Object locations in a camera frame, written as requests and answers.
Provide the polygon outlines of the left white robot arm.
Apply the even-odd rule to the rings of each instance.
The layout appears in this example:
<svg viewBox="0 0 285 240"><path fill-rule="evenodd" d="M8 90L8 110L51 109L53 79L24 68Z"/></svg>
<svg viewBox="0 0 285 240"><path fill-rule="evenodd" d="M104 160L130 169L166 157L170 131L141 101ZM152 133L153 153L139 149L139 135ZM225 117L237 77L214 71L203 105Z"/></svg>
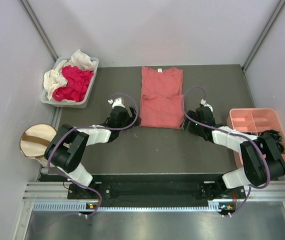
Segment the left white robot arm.
<svg viewBox="0 0 285 240"><path fill-rule="evenodd" d="M70 180L84 198L97 194L100 200L102 197L93 184L93 176L81 163L86 147L111 143L121 131L139 126L140 123L135 107L127 109L120 104L112 107L109 117L102 124L87 127L62 125L44 152L48 172Z"/></svg>

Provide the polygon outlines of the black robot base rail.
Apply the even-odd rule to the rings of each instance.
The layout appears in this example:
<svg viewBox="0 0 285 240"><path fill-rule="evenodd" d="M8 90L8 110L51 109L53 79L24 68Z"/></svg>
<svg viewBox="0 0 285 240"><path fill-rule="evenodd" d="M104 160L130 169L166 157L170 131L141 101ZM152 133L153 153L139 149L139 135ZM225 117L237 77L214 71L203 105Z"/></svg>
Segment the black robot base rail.
<svg viewBox="0 0 285 240"><path fill-rule="evenodd" d="M220 173L163 173L163 174L95 174L93 185L102 196L102 207L206 207L211 200L228 202L245 198L244 187L217 194L215 180ZM73 183L69 186L69 200L95 200Z"/></svg>

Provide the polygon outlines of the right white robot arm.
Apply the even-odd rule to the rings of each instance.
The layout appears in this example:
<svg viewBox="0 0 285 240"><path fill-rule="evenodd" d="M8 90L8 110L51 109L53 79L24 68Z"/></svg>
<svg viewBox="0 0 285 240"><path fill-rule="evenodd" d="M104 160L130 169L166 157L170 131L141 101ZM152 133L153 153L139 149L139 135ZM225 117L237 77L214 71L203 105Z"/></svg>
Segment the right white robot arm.
<svg viewBox="0 0 285 240"><path fill-rule="evenodd" d="M206 105L183 113L184 131L241 155L241 168L224 173L214 181L214 190L220 197L227 198L235 188L243 186L261 189L285 176L285 160L272 136L246 134L218 124Z"/></svg>

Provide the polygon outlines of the salmon pink t-shirt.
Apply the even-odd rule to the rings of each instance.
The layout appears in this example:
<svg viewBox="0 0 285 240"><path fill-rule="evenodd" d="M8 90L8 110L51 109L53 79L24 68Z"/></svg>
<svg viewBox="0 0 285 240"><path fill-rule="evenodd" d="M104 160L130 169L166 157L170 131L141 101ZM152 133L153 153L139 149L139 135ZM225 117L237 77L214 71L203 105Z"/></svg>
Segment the salmon pink t-shirt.
<svg viewBox="0 0 285 240"><path fill-rule="evenodd" d="M182 69L141 68L140 118L142 127L179 129L184 113Z"/></svg>

